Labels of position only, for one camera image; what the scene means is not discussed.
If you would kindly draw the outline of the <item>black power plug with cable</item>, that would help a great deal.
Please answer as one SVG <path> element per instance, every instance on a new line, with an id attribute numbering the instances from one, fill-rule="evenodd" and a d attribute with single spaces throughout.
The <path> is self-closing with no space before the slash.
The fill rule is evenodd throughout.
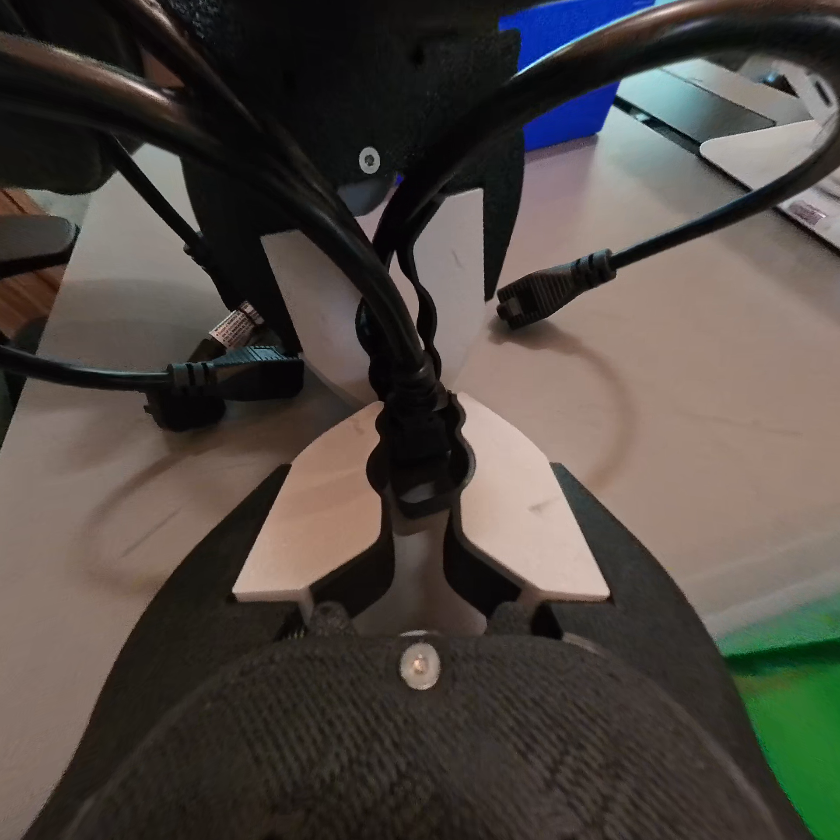
<path id="1" fill-rule="evenodd" d="M 255 162 L 247 160 L 237 142 L 216 136 L 191 103 L 121 69 L 32 38 L 2 33 L 2 107 L 130 136 L 192 158 L 246 184 L 287 215 L 349 279 L 379 326 L 390 377 L 381 436 L 392 488 L 403 482 L 402 511 L 419 516 L 408 506 L 408 482 L 418 480 L 421 469 L 447 465 L 453 445 L 445 420 L 436 414 L 448 398 L 400 291 L 348 211 L 316 197 L 294 172 L 273 162 L 260 142 Z"/>

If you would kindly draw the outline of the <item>green mat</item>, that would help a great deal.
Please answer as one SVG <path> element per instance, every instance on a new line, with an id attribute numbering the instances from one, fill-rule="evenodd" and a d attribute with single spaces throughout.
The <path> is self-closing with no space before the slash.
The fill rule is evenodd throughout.
<path id="1" fill-rule="evenodd" d="M 764 757 L 815 838 L 839 838 L 838 600 L 718 639 Z"/>

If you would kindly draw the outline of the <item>blue plastic bin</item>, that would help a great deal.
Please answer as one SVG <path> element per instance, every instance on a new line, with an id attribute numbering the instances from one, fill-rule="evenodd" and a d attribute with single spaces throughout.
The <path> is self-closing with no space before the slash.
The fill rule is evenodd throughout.
<path id="1" fill-rule="evenodd" d="M 499 30 L 519 32 L 518 68 L 523 70 L 571 41 L 638 9 L 637 3 L 631 1 L 552 2 L 502 17 Z M 618 82 L 600 87 L 528 122 L 523 128 L 526 151 L 546 149 L 600 132 L 618 87 Z"/>

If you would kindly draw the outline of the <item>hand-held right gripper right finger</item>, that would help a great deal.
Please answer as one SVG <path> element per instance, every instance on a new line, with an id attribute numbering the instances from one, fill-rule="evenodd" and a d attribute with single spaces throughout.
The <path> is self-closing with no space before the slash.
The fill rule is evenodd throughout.
<path id="1" fill-rule="evenodd" d="M 475 397 L 455 400 L 468 472 L 445 534 L 448 585 L 485 617 L 506 602 L 608 602 L 610 588 L 547 456 Z"/>

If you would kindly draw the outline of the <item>grey laptop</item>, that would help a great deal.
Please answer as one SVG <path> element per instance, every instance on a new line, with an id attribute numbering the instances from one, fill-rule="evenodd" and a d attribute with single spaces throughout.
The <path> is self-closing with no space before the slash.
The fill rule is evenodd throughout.
<path id="1" fill-rule="evenodd" d="M 741 91 L 735 103 L 746 108 L 771 104 L 782 91 L 769 82 L 785 82 L 792 90 L 786 111 L 775 103 L 769 128 L 736 133 L 704 142 L 700 154 L 722 173 L 750 190 L 767 186 L 804 163 L 838 129 L 838 94 L 812 70 L 783 59 L 757 56 L 737 69 L 750 85 L 750 98 Z M 839 170 L 818 183 L 781 200 L 777 210 L 806 228 L 834 250 L 839 248 Z"/>

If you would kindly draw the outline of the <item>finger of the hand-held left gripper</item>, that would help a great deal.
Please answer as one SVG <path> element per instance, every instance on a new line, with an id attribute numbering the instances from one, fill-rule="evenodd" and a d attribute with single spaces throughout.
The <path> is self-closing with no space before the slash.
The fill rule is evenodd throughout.
<path id="1" fill-rule="evenodd" d="M 296 230 L 261 239 L 310 372 L 345 403 L 373 403 L 370 360 L 356 332 L 361 294 Z"/>
<path id="2" fill-rule="evenodd" d="M 414 246 L 418 281 L 437 311 L 434 348 L 442 364 L 441 381 L 448 389 L 456 388 L 489 317 L 483 203 L 481 189 L 447 196 Z"/>

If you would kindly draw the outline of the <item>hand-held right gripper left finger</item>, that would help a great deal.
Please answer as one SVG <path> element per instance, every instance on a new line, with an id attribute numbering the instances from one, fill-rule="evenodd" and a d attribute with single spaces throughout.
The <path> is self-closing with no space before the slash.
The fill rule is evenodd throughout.
<path id="1" fill-rule="evenodd" d="M 392 524 L 367 472 L 382 408 L 360 409 L 293 459 L 234 583 L 237 602 L 295 603 L 305 617 L 336 602 L 355 617 L 388 591 Z"/>

